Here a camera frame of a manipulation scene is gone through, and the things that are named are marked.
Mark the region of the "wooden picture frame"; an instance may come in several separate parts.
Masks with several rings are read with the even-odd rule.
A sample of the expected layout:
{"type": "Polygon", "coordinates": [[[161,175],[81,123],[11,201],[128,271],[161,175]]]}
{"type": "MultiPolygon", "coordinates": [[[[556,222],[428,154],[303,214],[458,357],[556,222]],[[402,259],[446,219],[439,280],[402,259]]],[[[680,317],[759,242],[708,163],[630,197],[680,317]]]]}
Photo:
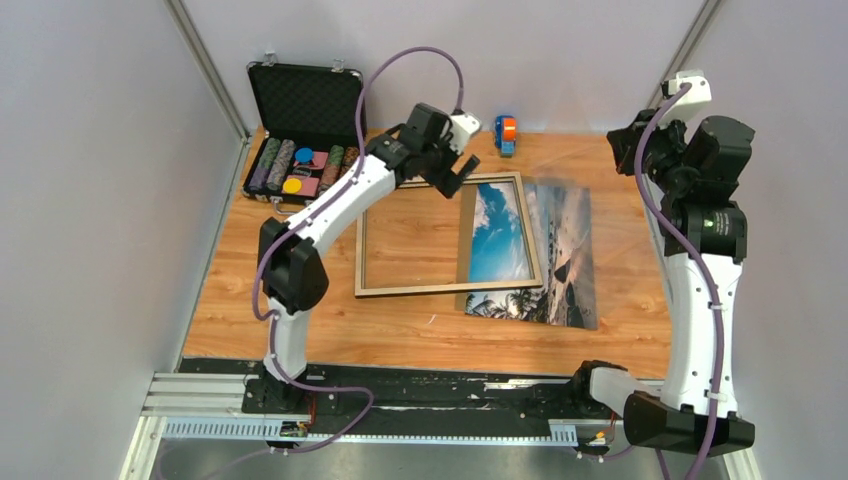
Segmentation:
{"type": "Polygon", "coordinates": [[[480,282],[469,281],[468,278],[470,275],[471,251],[473,250],[473,238],[470,238],[470,244],[468,245],[468,247],[465,247],[461,239],[458,249],[458,254],[467,259],[466,263],[457,261],[457,273],[459,277],[465,277],[464,280],[453,280],[449,283],[443,284],[368,287],[366,285],[366,242],[368,233],[368,211],[365,211],[359,216],[356,223],[354,296],[356,298],[397,297],[431,294],[459,294],[473,291],[494,291],[516,288],[540,287],[543,284],[542,270],[535,249],[535,234],[532,230],[532,222],[529,216],[529,207],[527,206],[527,201],[524,197],[524,185],[523,180],[521,178],[521,174],[519,172],[472,174],[464,182],[460,190],[460,192],[462,193],[460,195],[460,214],[463,214],[467,210],[467,202],[464,200],[463,197],[465,189],[471,186],[479,186],[483,184],[506,184],[512,189],[513,197],[515,198],[516,216],[519,223],[519,237],[522,240],[521,244],[523,245],[525,251],[525,263],[529,269],[528,277],[526,279],[480,282]]]}

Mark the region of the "beach landscape photo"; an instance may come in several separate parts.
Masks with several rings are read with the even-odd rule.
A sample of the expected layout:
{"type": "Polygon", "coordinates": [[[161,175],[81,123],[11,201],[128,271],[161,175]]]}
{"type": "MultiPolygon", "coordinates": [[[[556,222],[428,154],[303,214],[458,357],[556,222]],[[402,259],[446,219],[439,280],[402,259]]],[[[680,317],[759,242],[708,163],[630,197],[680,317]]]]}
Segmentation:
{"type": "Polygon", "coordinates": [[[483,183],[462,280],[501,289],[457,297],[467,315],[595,330],[591,196],[573,183],[483,183]]]}

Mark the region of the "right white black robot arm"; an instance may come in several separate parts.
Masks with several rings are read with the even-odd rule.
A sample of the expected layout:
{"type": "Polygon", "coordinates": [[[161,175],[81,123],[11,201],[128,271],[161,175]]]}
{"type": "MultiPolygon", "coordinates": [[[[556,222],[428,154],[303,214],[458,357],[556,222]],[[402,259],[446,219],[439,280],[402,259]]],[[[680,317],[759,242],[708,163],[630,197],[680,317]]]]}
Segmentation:
{"type": "Polygon", "coordinates": [[[751,447],[731,374],[735,293],[747,255],[748,225],[733,200],[755,133],[726,116],[705,118],[693,134],[679,120],[650,130],[652,110],[607,135],[620,174],[643,172],[661,192],[660,231],[672,319],[670,365],[652,387],[626,368],[586,361],[571,381],[584,417],[615,413],[635,446],[710,456],[751,447]]]}

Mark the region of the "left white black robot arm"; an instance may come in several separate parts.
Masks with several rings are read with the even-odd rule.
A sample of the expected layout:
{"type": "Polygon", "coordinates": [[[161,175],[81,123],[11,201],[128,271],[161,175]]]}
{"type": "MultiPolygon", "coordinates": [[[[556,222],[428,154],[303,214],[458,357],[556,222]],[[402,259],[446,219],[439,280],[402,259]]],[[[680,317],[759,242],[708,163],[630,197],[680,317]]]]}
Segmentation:
{"type": "Polygon", "coordinates": [[[481,121],[460,109],[452,114],[417,104],[408,120],[373,137],[361,158],[313,204],[280,222],[260,228],[259,258],[253,294],[266,295],[269,320],[265,369],[275,379],[268,400],[283,413],[298,411],[306,400],[301,376],[308,324],[329,287],[323,257],[338,237],[373,204],[401,185],[420,179],[452,198],[480,161],[470,157],[453,168],[481,121]]]}

